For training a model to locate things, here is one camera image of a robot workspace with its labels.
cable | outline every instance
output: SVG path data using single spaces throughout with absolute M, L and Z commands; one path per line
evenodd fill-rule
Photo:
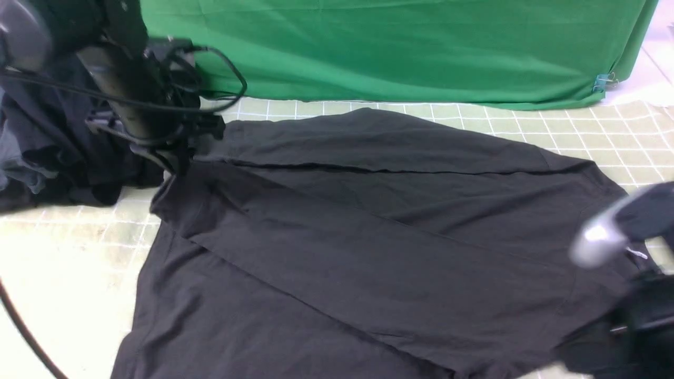
M 28 346 L 30 346 L 30 348 L 33 350 L 35 355 L 37 355 L 37 357 L 42 362 L 42 364 L 47 368 L 47 370 L 49 370 L 49 372 L 56 379 L 68 379 L 68 377 L 61 370 L 59 370 L 59 368 L 54 364 L 54 362 L 52 362 L 51 359 L 49 359 L 49 356 L 44 352 L 44 350 L 42 350 L 42 347 L 40 347 L 38 342 L 35 341 L 33 335 L 30 334 L 30 331 L 19 317 L 19 314 L 16 312 L 14 305 L 9 300 L 9 295 L 7 294 L 7 291 L 5 291 L 5 286 L 3 286 L 1 279 L 0 279 L 0 298 L 2 299 L 3 307 L 5 307 L 5 310 L 7 311 L 7 314 L 9 315 L 11 321 L 14 323 L 14 326 L 16 326 L 17 330 L 19 330 L 21 337 L 24 338 L 24 341 L 28 344 Z
M 135 108 L 140 108 L 140 109 L 148 109 L 152 111 L 160 111 L 160 112 L 181 112 L 181 113 L 189 113 L 189 114 L 196 114 L 196 115 L 209 115 L 217 112 L 222 112 L 225 111 L 231 107 L 233 107 L 246 93 L 246 90 L 248 89 L 248 83 L 246 82 L 246 79 L 243 77 L 239 69 L 234 66 L 234 63 L 222 52 L 219 51 L 218 49 L 215 49 L 213 47 L 194 47 L 190 49 L 191 52 L 194 53 L 199 53 L 199 52 L 209 52 L 217 55 L 220 57 L 226 64 L 227 66 L 232 70 L 234 75 L 237 77 L 237 79 L 241 83 L 241 89 L 240 91 L 236 94 L 234 99 L 230 100 L 227 102 L 225 105 L 221 105 L 219 107 L 214 107 L 210 109 L 194 109 L 194 108 L 186 108 L 186 107 L 173 107 L 170 105 L 159 105 L 159 104 L 154 104 L 154 103 L 146 103 L 142 101 L 135 101 L 135 100 L 128 100 L 126 98 L 120 97 L 120 96 L 114 96 L 110 94 L 105 94 L 101 91 L 95 91 L 95 90 L 88 90 L 86 88 L 80 88 L 76 86 L 72 86 L 70 84 L 66 83 L 61 83 L 61 82 L 56 82 L 51 79 L 46 79 L 42 78 L 37 75 L 32 75 L 32 74 L 25 74 L 22 72 L 14 72 L 14 71 L 9 71 L 6 69 L 0 69 L 0 76 L 4 76 L 6 78 L 12 78 L 15 80 L 19 80 L 22 82 L 28 82 L 28 83 L 35 83 L 35 84 L 42 84 L 43 86 L 50 86 L 53 88 L 58 88 L 61 90 L 66 90 L 69 92 L 74 92 L 78 94 L 83 94 L 87 96 L 91 96 L 94 98 L 99 98 L 101 100 L 106 100 L 106 101 L 112 101 L 115 103 L 119 103 L 122 105 L 127 105 L 129 107 L 135 107 Z

white tag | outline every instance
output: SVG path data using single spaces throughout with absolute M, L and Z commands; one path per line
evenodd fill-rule
M 626 249 L 627 249 L 627 251 L 629 251 L 630 253 L 634 254 L 635 256 L 637 256 L 639 258 L 643 258 L 643 259 L 646 259 L 646 260 L 648 259 L 648 256 L 646 254 L 644 254 L 644 253 L 642 253 L 638 250 L 634 250 L 630 247 L 626 247 Z

black t-shirt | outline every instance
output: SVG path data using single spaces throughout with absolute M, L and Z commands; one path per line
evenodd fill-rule
M 639 270 L 576 268 L 590 162 L 361 109 L 228 125 L 153 200 L 122 378 L 516 378 Z

green backdrop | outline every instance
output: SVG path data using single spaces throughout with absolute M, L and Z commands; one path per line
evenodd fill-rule
M 581 107 L 625 80 L 657 0 L 142 0 L 154 36 L 223 50 L 249 96 Z M 210 89 L 237 82 L 200 57 Z

grid pattern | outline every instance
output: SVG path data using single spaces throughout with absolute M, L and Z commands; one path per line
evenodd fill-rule
M 456 104 L 302 103 L 246 98 L 226 121 L 304 119 L 370 107 L 528 142 L 596 161 L 631 192 L 674 179 L 674 109 L 631 103 L 572 111 L 519 112 Z M 26 323 L 71 378 L 109 376 L 131 327 L 135 282 L 159 226 L 154 189 L 125 190 L 114 208 L 49 207 L 0 217 L 0 275 Z M 648 247 L 674 269 L 660 241 Z M 48 378 L 0 314 L 0 378 Z M 568 379 L 559 367 L 526 379 Z

